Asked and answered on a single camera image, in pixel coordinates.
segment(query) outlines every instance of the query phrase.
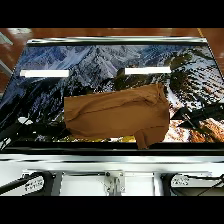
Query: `garment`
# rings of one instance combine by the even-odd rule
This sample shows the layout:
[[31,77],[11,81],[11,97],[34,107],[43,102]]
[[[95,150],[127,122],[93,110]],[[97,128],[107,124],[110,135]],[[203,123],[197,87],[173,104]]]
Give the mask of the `garment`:
[[66,128],[75,138],[97,139],[134,135],[138,148],[164,139],[169,129],[169,104],[162,84],[64,98]]

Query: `brown floor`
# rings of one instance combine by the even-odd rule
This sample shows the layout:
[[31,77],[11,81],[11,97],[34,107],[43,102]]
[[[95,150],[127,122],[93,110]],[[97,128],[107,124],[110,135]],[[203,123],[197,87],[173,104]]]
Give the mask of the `brown floor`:
[[[31,28],[31,32],[25,34],[13,34],[7,28],[0,28],[0,32],[13,42],[13,45],[0,44],[0,60],[11,70],[29,39],[75,36],[204,36],[224,72],[224,28]],[[0,92],[4,91],[8,80],[0,71]]]

